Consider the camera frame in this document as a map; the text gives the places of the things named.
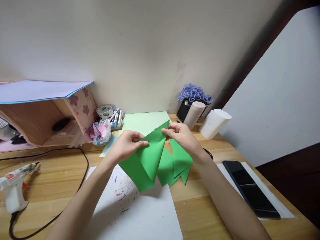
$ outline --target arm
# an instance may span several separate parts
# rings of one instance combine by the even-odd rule
[[[271,239],[248,204],[221,173],[210,156],[203,150],[187,125],[170,123],[162,129],[175,139],[194,160],[210,196],[234,239]]]
[[[134,131],[124,131],[121,134],[105,158],[63,210],[45,240],[77,239],[77,236],[89,224],[113,168],[119,162],[129,158],[138,148],[149,144],[147,141],[138,142],[143,137],[141,133]]]

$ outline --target marker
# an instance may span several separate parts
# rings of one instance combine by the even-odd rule
[[[114,127],[114,124],[117,122],[117,117],[118,117],[118,111],[116,113],[116,116],[114,117],[114,122],[112,123],[112,127]]]
[[[120,125],[120,121],[121,121],[121,114],[122,114],[122,110],[120,110],[119,121],[118,121],[119,125]]]
[[[118,126],[118,119],[119,119],[119,116],[120,116],[120,113],[117,115],[117,118],[116,118],[116,127]]]
[[[109,118],[109,122],[113,119],[113,117],[116,115],[116,113],[118,112],[118,110],[119,110],[119,108],[117,108],[117,110],[115,110],[115,111],[113,112],[112,117]]]

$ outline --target blue paper edge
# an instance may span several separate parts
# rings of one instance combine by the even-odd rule
[[[112,146],[116,143],[116,141],[118,140],[119,137],[112,137],[113,139],[115,139],[114,143],[112,144]],[[110,145],[112,140],[110,140],[110,142],[108,143],[108,147],[106,148],[106,150],[104,150],[104,152],[102,152],[104,155],[107,155],[107,153],[110,151],[110,149],[112,148],[112,146]]]
[[[93,81],[87,85],[85,85],[84,87],[82,88],[85,88],[87,86],[89,86],[90,84],[92,84]],[[71,97],[72,94],[78,92],[80,89],[82,88],[79,88],[77,89],[76,91],[70,93],[69,95],[65,96],[65,97],[57,97],[57,98],[44,98],[44,99],[36,99],[36,100],[32,100],[32,101],[21,101],[21,102],[0,102],[0,104],[16,104],[16,103],[28,103],[28,102],[40,102],[40,101],[47,101],[47,100],[55,100],[55,99],[65,99],[65,98],[69,98]]]

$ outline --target black container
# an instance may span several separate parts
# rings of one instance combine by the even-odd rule
[[[206,107],[204,108],[203,112],[206,110],[206,108],[210,105],[210,103],[207,103],[206,101],[203,101],[202,99],[196,99],[194,100],[193,102],[202,102],[206,105]],[[187,98],[185,98],[182,103],[181,103],[181,106],[178,110],[178,113],[177,113],[177,117],[180,119],[181,122],[184,122],[184,120],[186,119],[186,116],[189,112],[189,109],[190,109],[190,106],[192,105],[193,102],[189,102],[189,100]]]

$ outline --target white tape roll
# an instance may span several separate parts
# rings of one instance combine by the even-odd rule
[[[113,114],[112,107],[110,105],[103,105],[97,109],[97,113],[103,120],[109,119]]]

